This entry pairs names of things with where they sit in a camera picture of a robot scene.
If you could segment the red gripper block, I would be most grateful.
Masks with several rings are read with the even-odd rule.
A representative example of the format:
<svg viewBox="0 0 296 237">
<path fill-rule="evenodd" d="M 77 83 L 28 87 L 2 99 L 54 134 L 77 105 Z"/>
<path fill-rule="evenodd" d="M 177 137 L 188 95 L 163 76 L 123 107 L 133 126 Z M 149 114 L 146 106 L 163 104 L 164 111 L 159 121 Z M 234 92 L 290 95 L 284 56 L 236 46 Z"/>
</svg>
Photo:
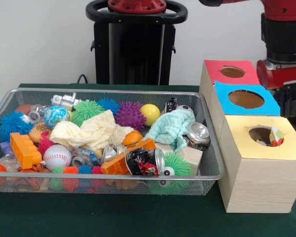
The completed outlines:
<svg viewBox="0 0 296 237">
<path fill-rule="evenodd" d="M 296 64 L 274 64 L 268 60 L 257 62 L 257 76 L 260 84 L 265 89 L 278 89 L 277 101 L 280 106 L 280 115 L 287 116 L 287 93 L 283 86 L 296 84 Z M 288 91 L 288 117 L 296 116 L 296 86 L 291 86 Z"/>
</svg>

